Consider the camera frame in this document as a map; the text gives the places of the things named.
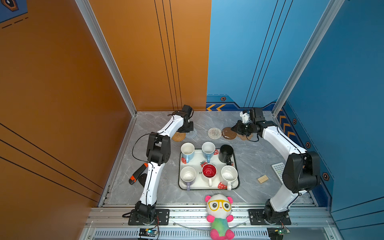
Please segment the grey blue rope coaster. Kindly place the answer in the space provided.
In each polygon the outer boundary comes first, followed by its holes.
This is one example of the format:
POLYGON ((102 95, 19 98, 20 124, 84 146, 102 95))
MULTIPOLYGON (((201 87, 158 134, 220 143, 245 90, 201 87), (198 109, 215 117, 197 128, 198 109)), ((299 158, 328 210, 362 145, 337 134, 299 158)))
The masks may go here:
POLYGON ((192 131, 186 133, 186 138, 187 139, 193 139, 197 136, 197 130, 196 129, 193 129, 192 131))

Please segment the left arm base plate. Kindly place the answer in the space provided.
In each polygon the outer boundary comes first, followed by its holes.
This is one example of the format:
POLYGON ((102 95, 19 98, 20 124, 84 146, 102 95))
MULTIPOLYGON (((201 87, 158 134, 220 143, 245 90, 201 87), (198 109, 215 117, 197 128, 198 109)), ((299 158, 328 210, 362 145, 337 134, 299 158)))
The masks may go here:
POLYGON ((170 219, 170 210, 169 209, 155 209, 154 212, 149 213, 148 215, 139 213, 136 210, 130 212, 130 217, 128 220, 129 226, 144 226, 144 225, 160 225, 167 226, 170 219))

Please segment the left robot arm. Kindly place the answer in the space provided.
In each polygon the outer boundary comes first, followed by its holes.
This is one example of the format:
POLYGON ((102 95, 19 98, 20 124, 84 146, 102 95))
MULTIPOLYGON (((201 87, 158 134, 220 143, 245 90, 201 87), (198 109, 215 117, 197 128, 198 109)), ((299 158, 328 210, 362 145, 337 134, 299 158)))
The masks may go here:
POLYGON ((190 121, 193 113, 192 107, 184 105, 181 110, 171 113, 170 120, 163 128, 149 134, 146 151, 148 173, 141 197, 131 214, 134 220, 145 225, 155 221, 157 191, 162 171, 171 156, 171 138, 177 132, 188 133, 193 130, 194 125, 190 121))

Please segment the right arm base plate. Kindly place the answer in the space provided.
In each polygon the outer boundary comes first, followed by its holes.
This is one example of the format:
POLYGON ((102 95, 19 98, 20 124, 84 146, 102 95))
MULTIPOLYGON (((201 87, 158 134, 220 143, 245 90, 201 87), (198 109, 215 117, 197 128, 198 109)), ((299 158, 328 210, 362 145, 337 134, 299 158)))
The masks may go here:
POLYGON ((292 224, 288 211, 285 212, 274 212, 262 209, 249 209, 249 219, 251 225, 285 225, 289 226, 292 224))

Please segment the cork paw print coaster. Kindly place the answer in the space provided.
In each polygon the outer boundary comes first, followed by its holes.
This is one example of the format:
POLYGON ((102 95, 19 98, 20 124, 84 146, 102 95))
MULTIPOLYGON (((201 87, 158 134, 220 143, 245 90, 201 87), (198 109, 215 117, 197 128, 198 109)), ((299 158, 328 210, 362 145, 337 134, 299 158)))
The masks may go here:
POLYGON ((250 134, 249 136, 237 134, 237 137, 239 137, 243 141, 249 141, 252 139, 253 134, 250 134))

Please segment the multicolour woven coaster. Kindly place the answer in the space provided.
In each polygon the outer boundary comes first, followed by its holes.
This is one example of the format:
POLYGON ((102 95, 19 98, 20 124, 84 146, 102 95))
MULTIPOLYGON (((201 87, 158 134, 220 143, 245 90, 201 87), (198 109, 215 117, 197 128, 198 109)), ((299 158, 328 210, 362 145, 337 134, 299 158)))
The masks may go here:
POLYGON ((217 140, 222 136, 222 131, 219 128, 210 128, 208 130, 208 137, 217 140))

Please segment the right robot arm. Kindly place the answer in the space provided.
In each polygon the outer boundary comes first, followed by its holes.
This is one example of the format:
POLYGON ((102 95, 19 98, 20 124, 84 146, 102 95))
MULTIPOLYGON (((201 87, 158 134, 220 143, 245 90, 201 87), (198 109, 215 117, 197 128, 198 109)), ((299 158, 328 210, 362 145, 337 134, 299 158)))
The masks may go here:
POLYGON ((266 201, 262 213, 266 224, 280 224, 289 216, 290 206, 320 184, 320 156, 316 152, 308 152, 289 139, 273 121, 265 120, 262 108, 241 111, 240 117, 242 119, 231 128, 232 131, 246 137, 257 134, 286 160, 282 173, 283 184, 278 192, 266 201))

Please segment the dark brown wooden coaster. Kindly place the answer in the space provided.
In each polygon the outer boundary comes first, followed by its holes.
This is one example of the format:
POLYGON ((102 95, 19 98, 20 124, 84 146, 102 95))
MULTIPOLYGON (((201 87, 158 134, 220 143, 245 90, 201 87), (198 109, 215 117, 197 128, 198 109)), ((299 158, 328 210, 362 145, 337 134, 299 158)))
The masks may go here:
POLYGON ((231 127, 226 127, 222 129, 222 136, 226 140, 234 140, 237 137, 237 133, 232 131, 231 127))

